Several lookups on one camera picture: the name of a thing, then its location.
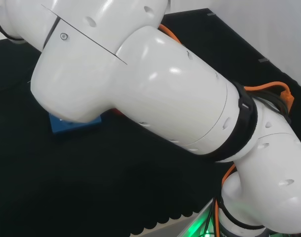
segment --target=orange wire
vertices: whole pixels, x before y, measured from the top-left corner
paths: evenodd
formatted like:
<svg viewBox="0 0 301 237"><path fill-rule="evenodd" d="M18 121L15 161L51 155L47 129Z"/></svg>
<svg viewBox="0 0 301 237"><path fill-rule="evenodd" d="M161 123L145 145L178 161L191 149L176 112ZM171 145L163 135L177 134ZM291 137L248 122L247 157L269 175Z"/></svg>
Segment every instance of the orange wire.
<svg viewBox="0 0 301 237"><path fill-rule="evenodd" d="M171 30L169 30L166 26L164 26L163 24L160 24L159 30L166 33L168 36L170 36L172 39L174 39L178 43L181 43L180 40L177 38L177 36L175 36L175 34Z"/></svg>
<svg viewBox="0 0 301 237"><path fill-rule="evenodd" d="M245 86L245 90L247 90L247 91L263 90L263 89L267 89L269 87L277 86L277 85L284 87L288 93L291 93L288 85L286 85L285 83L280 82L280 81L273 81L273 82L270 82L270 83L267 83L264 85L259 85L259 86Z"/></svg>

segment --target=cable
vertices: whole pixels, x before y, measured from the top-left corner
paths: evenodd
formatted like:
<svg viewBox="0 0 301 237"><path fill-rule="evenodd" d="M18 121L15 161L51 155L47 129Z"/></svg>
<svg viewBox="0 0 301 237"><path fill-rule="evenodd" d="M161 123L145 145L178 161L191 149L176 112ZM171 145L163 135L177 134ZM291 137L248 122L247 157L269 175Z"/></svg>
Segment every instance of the cable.
<svg viewBox="0 0 301 237"><path fill-rule="evenodd" d="M213 207L211 206L202 236L205 236L206 232L208 231L212 213L213 213Z"/></svg>
<svg viewBox="0 0 301 237"><path fill-rule="evenodd" d="M175 41L177 41L178 43L181 44L181 41L177 38L177 36L175 36L175 34L171 30L169 30L166 26L164 26L163 24L160 24L159 30L161 30L162 32L166 33L172 39L174 39Z"/></svg>
<svg viewBox="0 0 301 237"><path fill-rule="evenodd" d="M285 88L285 90L291 94L290 92L290 88L288 87L288 85L286 85L283 82L280 81L273 81L273 82L269 82L267 84L263 84L263 85L258 85L258 86L245 86L245 90L247 91L255 91L255 90L264 90L264 89L268 89L269 87L273 87L273 86L282 86Z"/></svg>
<svg viewBox="0 0 301 237"><path fill-rule="evenodd" d="M270 83L267 83L264 85L259 85L259 86L245 86L245 90L246 91L259 91L259 90L268 89L273 86L282 86L285 89L285 91L281 92L280 97L286 103L288 112L289 112L294 103L294 97L291 94L290 88L285 83L280 82L280 81L273 81L273 82L270 82Z"/></svg>
<svg viewBox="0 0 301 237"><path fill-rule="evenodd" d="M250 94L256 95L257 97L260 97L262 99L265 99L267 101L270 101L271 103L273 103L277 108L281 109L281 112L284 112L284 114L288 114L288 106L285 103L285 101L283 101L281 99L281 97L279 97L278 95L270 92L270 91L252 91L250 92Z"/></svg>
<svg viewBox="0 0 301 237"><path fill-rule="evenodd" d="M214 235L214 233L207 233L206 235ZM198 237L204 237L205 235L200 235Z"/></svg>

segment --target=orange cable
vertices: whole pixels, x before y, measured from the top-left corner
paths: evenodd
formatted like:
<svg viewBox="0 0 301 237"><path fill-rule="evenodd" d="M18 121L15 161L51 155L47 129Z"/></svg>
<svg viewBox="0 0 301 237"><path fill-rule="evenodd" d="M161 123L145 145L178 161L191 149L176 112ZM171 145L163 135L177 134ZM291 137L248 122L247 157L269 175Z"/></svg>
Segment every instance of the orange cable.
<svg viewBox="0 0 301 237"><path fill-rule="evenodd" d="M286 85L283 82L273 81L273 82L270 82L270 83L267 83L267 84L264 84L264 85L259 85L259 86L245 86L245 90L246 91L264 90L264 89L267 89L269 87L277 86L277 85L282 86L285 89L285 91L281 92L280 97L286 103L286 105L288 107L288 111L290 112L291 107L294 103L294 97L291 94L291 91L290 91L290 88L288 87L288 85Z"/></svg>
<svg viewBox="0 0 301 237"><path fill-rule="evenodd" d="M264 84L264 85L259 85L259 86L245 86L245 90L247 90L247 91L263 90L263 89L267 89L269 87L277 86L277 85L280 85L280 86L284 87L285 90L289 94L291 94L290 88L288 87L288 85L286 85L285 83L280 82L280 81L273 81L273 82L270 82L270 83L267 83L267 84Z"/></svg>
<svg viewBox="0 0 301 237"><path fill-rule="evenodd" d="M177 36L175 36L175 34L171 30L169 30L166 26L164 26L163 24L160 24L159 30L166 33L168 36L170 36L172 39L174 39L178 43L181 43L181 41L177 38Z"/></svg>

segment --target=black surface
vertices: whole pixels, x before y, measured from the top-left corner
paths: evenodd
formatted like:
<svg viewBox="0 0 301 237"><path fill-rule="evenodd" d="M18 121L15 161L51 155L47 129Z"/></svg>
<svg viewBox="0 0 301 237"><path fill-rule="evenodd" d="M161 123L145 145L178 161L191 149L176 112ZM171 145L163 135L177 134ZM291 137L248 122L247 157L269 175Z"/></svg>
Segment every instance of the black surface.
<svg viewBox="0 0 301 237"><path fill-rule="evenodd" d="M164 24L230 80L286 82L301 139L301 88L259 63L262 56L209 12L167 15ZM108 112L101 126L52 135L28 83L39 55L0 41L0 237L127 237L212 198L228 164L207 164L127 118Z"/></svg>

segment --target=small hole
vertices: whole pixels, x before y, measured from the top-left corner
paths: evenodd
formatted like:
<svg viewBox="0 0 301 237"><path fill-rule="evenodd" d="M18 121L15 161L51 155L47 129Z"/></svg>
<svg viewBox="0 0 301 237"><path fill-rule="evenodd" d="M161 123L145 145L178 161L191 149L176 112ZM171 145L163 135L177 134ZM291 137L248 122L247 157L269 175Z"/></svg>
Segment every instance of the small hole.
<svg viewBox="0 0 301 237"><path fill-rule="evenodd" d="M267 148L270 144L269 143L263 143L261 145L258 146L258 149L264 149Z"/></svg>
<svg viewBox="0 0 301 237"><path fill-rule="evenodd" d="M140 125L144 126L144 127L150 127L150 124L146 123L146 122L140 122Z"/></svg>
<svg viewBox="0 0 301 237"><path fill-rule="evenodd" d="M225 121L225 123L224 123L224 125L223 125L223 130L225 130L225 129L227 129L228 128L228 126L229 126L229 124L230 124L230 118L228 118L228 119L226 119L226 121Z"/></svg>
<svg viewBox="0 0 301 237"><path fill-rule="evenodd" d="M150 7L145 6L144 9L145 9L145 12L146 12L150 17L154 17L154 16L155 16L154 10L151 9Z"/></svg>
<svg viewBox="0 0 301 237"><path fill-rule="evenodd" d="M266 128L270 128L270 127L272 127L272 124L270 122L267 122L266 125L265 125L265 127Z"/></svg>
<svg viewBox="0 0 301 237"><path fill-rule="evenodd" d="M189 59L190 59L190 60L193 60L192 54L191 54L189 51L187 51L187 52L188 52L188 57L189 57Z"/></svg>
<svg viewBox="0 0 301 237"><path fill-rule="evenodd" d="M89 26L91 26L91 27L96 27L96 22L91 17L89 17L89 16L86 16L84 18L84 22L86 24L88 24Z"/></svg>

